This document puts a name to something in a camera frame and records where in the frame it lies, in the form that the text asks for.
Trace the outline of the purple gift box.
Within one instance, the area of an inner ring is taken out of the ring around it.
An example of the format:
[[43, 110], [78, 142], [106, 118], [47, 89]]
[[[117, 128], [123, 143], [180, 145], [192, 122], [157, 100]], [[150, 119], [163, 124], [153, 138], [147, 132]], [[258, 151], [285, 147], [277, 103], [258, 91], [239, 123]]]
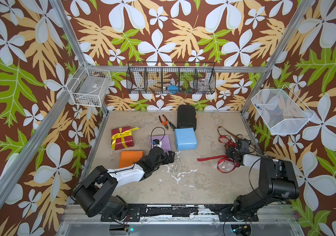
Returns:
[[164, 152], [168, 152], [168, 151], [171, 151], [171, 144], [170, 144], [170, 139], [169, 139], [169, 136], [168, 135], [158, 135], [158, 136], [152, 136], [150, 138], [150, 148], [153, 148], [152, 147], [152, 141], [154, 139], [159, 139], [162, 141], [162, 149]]

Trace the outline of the brown ribbon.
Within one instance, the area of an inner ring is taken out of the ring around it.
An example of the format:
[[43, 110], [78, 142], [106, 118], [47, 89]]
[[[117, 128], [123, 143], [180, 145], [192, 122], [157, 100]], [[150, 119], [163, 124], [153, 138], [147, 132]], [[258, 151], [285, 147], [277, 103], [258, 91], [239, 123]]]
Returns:
[[219, 138], [218, 141], [224, 145], [225, 148], [236, 147], [236, 142], [239, 139], [243, 139], [243, 135], [241, 134], [233, 134], [232, 132], [225, 129], [223, 126], [219, 126], [217, 128]]

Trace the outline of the red satin ribbon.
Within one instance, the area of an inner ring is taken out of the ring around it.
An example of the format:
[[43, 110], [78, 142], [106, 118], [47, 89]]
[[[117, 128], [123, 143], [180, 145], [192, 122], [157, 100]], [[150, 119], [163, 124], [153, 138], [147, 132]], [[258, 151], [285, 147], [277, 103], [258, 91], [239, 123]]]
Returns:
[[231, 158], [228, 158], [226, 155], [198, 158], [198, 162], [209, 161], [209, 160], [218, 160], [217, 169], [221, 173], [227, 174], [233, 172], [240, 165], [233, 161]]

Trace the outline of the orange gift box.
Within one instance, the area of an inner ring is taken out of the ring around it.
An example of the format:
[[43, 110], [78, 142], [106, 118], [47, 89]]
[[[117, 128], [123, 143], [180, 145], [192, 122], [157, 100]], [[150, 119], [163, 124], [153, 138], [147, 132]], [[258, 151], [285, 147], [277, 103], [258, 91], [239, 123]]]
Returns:
[[138, 162], [143, 157], [142, 150], [134, 151], [122, 151], [118, 168], [126, 168], [132, 166], [135, 162]]

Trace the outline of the light blue gift box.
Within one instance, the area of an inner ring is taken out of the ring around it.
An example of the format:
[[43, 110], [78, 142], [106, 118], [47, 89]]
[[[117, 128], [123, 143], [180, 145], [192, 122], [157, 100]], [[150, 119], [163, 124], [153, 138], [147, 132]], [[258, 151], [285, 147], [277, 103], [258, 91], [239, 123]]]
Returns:
[[197, 139], [193, 128], [177, 128], [174, 136], [178, 151], [197, 149]]

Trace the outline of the white satin ribbon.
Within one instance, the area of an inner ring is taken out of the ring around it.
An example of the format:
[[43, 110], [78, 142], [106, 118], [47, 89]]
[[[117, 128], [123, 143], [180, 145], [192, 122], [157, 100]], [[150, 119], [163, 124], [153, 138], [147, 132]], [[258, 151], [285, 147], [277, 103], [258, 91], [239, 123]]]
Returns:
[[218, 141], [225, 146], [225, 154], [214, 156], [214, 159], [218, 160], [218, 171], [227, 174], [242, 166], [244, 155], [250, 154], [249, 146], [251, 142], [230, 135], [220, 135]]

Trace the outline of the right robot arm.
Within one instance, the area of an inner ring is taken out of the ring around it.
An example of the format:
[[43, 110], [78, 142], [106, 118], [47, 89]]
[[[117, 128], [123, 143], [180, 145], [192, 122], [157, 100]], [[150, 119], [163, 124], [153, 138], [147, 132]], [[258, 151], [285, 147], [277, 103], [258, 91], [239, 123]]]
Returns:
[[259, 209], [275, 202], [296, 200], [299, 197], [299, 186], [293, 164], [290, 161], [276, 160], [267, 156], [250, 153], [250, 141], [238, 139], [229, 142], [226, 156], [239, 166], [247, 166], [259, 171], [258, 186], [245, 195], [240, 195], [234, 203], [219, 211], [221, 222], [258, 221]]

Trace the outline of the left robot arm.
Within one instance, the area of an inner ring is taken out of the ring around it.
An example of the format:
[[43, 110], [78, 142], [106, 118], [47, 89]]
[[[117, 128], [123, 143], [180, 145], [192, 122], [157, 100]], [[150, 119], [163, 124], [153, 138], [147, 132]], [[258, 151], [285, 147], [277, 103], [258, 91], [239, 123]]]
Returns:
[[173, 163], [175, 152], [165, 152], [161, 147], [153, 147], [148, 155], [129, 167], [106, 169], [97, 166], [83, 181], [70, 191], [70, 197], [76, 201], [88, 217], [101, 213], [114, 221], [126, 218], [128, 204], [114, 196], [117, 187], [140, 182], [149, 178], [160, 166]]

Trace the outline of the black hard case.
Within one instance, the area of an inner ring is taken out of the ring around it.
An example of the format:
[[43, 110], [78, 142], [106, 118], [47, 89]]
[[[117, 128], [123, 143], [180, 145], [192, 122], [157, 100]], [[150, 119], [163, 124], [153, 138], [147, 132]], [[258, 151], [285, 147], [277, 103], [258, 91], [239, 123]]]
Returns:
[[177, 108], [177, 128], [193, 128], [196, 130], [196, 110], [191, 105], [179, 105]]

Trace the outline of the blue object in basket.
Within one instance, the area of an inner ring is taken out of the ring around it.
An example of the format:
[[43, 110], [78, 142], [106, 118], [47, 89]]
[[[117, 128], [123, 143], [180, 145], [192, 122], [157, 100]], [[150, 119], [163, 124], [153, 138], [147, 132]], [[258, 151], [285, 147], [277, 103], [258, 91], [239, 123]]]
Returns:
[[177, 87], [177, 86], [174, 86], [174, 85], [170, 85], [169, 87], [168, 87], [168, 92], [169, 92], [169, 94], [176, 94], [176, 93], [178, 93], [180, 90], [179, 90], [179, 87]]

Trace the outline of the orange handled pliers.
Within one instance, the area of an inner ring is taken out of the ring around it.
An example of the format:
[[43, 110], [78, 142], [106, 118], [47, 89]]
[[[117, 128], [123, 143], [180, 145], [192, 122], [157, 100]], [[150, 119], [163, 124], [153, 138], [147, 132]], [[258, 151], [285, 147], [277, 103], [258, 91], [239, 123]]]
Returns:
[[176, 126], [172, 122], [170, 122], [165, 115], [159, 116], [159, 120], [166, 130], [169, 130], [169, 127], [172, 130], [176, 129]]

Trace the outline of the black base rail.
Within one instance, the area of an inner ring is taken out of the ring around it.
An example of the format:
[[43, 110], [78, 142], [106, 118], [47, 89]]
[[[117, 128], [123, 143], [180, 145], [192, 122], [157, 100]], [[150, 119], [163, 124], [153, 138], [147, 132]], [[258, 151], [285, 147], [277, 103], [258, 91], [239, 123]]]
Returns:
[[232, 204], [211, 205], [157, 205], [128, 204], [121, 210], [105, 207], [96, 215], [89, 217], [79, 205], [70, 205], [63, 215], [63, 222], [142, 222], [149, 218], [163, 220], [209, 218], [219, 222], [244, 222], [232, 214]]

